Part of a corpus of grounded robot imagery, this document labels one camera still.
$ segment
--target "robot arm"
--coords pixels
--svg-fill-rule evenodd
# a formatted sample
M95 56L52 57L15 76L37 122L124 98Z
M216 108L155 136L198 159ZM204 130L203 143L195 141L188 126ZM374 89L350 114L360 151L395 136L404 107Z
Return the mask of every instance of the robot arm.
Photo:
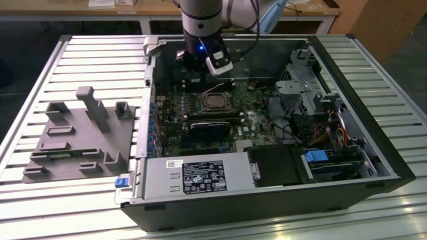
M222 24L267 34L279 21L286 0L180 0L179 7L187 52L218 76L234 68Z

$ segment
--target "blue tab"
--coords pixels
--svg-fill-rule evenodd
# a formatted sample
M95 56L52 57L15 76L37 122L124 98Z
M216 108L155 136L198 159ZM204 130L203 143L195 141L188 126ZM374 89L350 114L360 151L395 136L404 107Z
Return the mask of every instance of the blue tab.
M327 161L328 159L328 155L327 152L323 150L311 150L308 151L306 154L306 159L307 162L318 162L318 161Z
M113 186L116 188L127 188L129 186L129 178L128 177L120 177L115 180Z

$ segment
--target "cable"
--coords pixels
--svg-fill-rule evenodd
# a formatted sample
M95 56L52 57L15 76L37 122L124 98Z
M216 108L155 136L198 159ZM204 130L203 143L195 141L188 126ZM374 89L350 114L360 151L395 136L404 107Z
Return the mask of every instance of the cable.
M288 8L288 7L286 7L287 9L291 9L291 10L294 10L295 12L296 12L296 22L299 21L299 18L300 18L300 14L299 13L303 13L303 11L299 11L298 9L296 9L296 5L291 2L291 1L287 1L290 4L292 4L294 5L294 7L295 7L295 9L292 9L292 8Z
M224 85L224 83L218 84L215 87L212 87L211 89L208 89L204 93L200 94L200 96L208 92L211 92L214 89L216 89L220 85Z
M179 5L179 3L175 0L171 0L171 3L175 5L175 7L178 7L179 9L182 8L182 5Z
M256 21L256 37L254 44L248 47L246 51L242 52L242 55L238 60L232 61L232 64L240 62L247 53L254 49L260 40L260 2L259 0L251 0L254 12L255 12L255 21Z

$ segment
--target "black cable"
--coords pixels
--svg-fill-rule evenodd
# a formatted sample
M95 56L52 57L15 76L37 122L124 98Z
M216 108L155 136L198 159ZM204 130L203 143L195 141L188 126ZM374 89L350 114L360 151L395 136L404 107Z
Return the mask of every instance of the black cable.
M179 3L175 0L171 0L171 2L175 5L175 7L178 7L179 9L182 8L182 5L179 5Z
M274 118L271 118L270 117L270 113L268 113L268 105L270 105L270 98L271 98L271 96L272 96L272 93L274 93L274 87L271 87L270 88L270 92L268 92L268 95L267 95L267 101L266 101L266 112L267 112L267 118L268 118L268 120L271 121L271 123L272 123L272 125L282 131L282 134L283 133L287 133L291 137L292 137L292 139L295 140L295 143L299 145L299 146L302 146L302 147L311 147L307 143L304 143L303 142L303 140L291 132L291 131L288 131L288 130L286 130L286 127L287 126L284 126L284 127L280 127L276 123L275 123L275 121L274 121L274 119L276 119L276 118L288 118L287 116L276 116L276 117L274 117Z
M298 9L296 9L296 5L292 3L292 2L290 2L290 1L287 1L290 4L292 4L294 5L294 7L295 7L295 9L292 9L292 8L288 8L288 7L286 7L287 9L291 9L291 10L294 10L295 12L296 12L296 22L299 21L299 18L300 18L300 12L303 12L303 11L299 11Z
M238 60L232 61L232 63L240 62L247 53L254 49L260 40L260 2L259 0L251 0L254 12L255 12L255 22L256 22L256 37L254 44L248 47L246 51L242 52L242 55Z
M284 8L286 8L286 9L290 9L290 10L292 10L292 11L295 11L295 12L300 13L300 14L303 13L303 11L302 11L302 10L295 10L294 8L290 8L290 7L287 7L287 6L286 6Z

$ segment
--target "warning label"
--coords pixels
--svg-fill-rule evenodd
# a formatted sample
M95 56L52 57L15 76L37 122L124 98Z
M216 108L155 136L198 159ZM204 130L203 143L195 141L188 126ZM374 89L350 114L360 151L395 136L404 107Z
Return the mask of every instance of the warning label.
M223 161L182 164L184 194L202 194L227 190Z

